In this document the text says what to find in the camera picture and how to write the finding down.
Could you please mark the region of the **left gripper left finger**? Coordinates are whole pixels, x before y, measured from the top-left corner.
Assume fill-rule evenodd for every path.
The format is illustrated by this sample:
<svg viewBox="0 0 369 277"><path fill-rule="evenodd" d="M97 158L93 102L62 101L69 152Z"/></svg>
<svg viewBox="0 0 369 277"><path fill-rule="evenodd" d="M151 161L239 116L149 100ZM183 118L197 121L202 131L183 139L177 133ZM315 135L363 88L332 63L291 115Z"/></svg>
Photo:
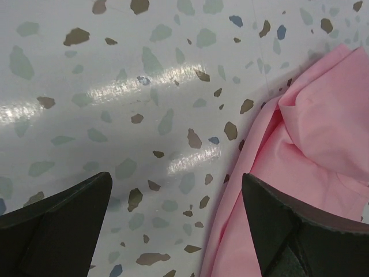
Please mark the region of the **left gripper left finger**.
<svg viewBox="0 0 369 277"><path fill-rule="evenodd" d="M111 191L100 172L1 215L1 276L87 276Z"/></svg>

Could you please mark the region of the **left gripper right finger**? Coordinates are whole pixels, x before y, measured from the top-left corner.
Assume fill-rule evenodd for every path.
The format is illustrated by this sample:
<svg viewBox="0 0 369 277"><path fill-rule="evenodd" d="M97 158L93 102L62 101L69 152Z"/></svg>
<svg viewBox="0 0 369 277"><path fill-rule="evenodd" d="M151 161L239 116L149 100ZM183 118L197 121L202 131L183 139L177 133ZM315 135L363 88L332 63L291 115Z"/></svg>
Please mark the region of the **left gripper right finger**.
<svg viewBox="0 0 369 277"><path fill-rule="evenodd" d="M242 196L262 276L368 276L368 225L291 197L251 174Z"/></svg>

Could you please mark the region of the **pink t shirt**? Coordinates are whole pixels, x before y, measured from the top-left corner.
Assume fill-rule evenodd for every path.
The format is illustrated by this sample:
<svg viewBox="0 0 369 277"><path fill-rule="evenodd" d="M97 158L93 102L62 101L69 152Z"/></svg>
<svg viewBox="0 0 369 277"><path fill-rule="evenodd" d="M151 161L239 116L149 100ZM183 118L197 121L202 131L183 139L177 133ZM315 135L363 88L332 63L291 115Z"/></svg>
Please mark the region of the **pink t shirt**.
<svg viewBox="0 0 369 277"><path fill-rule="evenodd" d="M202 276L260 276L242 176L360 221L368 203L368 55L339 45L256 117L216 212Z"/></svg>

